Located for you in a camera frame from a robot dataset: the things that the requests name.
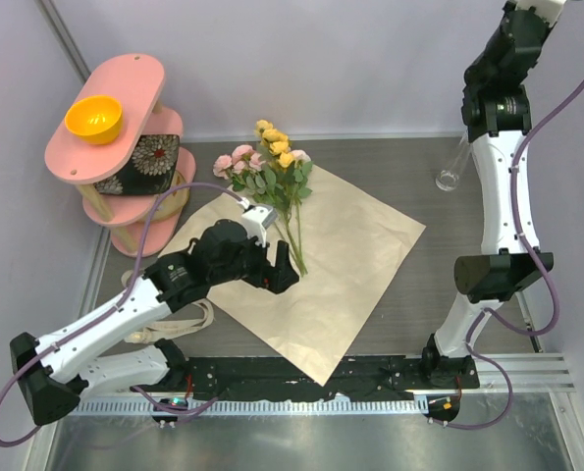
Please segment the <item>pink flower stem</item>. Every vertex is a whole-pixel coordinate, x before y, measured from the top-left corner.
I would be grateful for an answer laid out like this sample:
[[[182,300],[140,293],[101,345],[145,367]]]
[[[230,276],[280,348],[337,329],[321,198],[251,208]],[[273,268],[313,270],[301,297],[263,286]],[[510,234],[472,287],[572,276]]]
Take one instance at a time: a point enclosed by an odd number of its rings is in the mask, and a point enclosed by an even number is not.
[[[254,175],[259,170],[259,154],[256,150],[257,147],[240,145],[233,153],[219,156],[213,165],[213,174],[220,179],[228,181],[234,191],[243,192],[252,201],[265,204],[258,202],[254,196]],[[276,223],[278,223],[278,213],[277,221],[274,223],[275,231]]]

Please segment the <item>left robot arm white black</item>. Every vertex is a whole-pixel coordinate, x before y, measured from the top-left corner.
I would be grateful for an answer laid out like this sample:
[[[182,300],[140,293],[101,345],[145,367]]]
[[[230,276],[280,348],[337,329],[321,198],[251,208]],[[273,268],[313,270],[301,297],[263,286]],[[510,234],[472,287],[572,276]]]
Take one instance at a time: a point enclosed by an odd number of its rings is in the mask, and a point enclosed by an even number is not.
[[[99,356],[135,331],[204,299],[215,286],[243,281],[274,294],[285,292],[299,280],[290,248],[278,241],[270,261],[268,247],[243,225],[219,220],[73,324],[40,338],[17,335],[10,342],[12,365],[33,423],[53,423],[82,399],[111,387],[157,384],[167,392],[178,390],[186,366],[166,340],[133,355]]]

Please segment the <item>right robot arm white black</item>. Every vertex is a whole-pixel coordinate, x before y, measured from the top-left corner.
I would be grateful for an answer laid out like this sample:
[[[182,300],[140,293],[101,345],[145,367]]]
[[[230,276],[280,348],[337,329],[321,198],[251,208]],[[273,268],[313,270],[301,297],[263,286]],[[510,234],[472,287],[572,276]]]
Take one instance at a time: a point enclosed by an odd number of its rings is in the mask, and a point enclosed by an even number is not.
[[[419,371],[433,389],[478,387],[467,345],[492,310],[553,267],[552,253],[540,250],[531,223],[526,162],[513,159],[532,129],[523,83],[560,12],[548,1],[506,2],[499,26],[464,73],[462,154],[472,157],[479,176],[484,230],[480,254],[455,261],[458,294],[422,353]]]

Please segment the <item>cream printed ribbon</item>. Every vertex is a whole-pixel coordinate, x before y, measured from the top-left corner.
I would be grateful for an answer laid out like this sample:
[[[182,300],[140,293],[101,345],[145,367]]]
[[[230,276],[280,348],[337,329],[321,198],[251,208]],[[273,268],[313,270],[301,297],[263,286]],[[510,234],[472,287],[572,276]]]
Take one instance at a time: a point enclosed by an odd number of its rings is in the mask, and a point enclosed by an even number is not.
[[[186,335],[195,334],[214,321],[214,308],[208,299],[200,299],[191,304],[202,311],[202,316],[186,320],[164,320],[151,323],[124,338],[125,343],[153,344],[158,340],[174,340]]]

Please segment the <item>orange wrapping paper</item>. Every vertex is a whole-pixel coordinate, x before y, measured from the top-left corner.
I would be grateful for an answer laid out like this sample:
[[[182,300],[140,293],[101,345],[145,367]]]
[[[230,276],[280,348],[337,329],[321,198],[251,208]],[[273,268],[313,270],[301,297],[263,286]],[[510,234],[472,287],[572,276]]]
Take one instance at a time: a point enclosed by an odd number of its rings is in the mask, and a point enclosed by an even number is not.
[[[325,385],[423,234],[423,224],[314,167],[300,218],[307,275],[275,295],[245,282],[207,299]]]

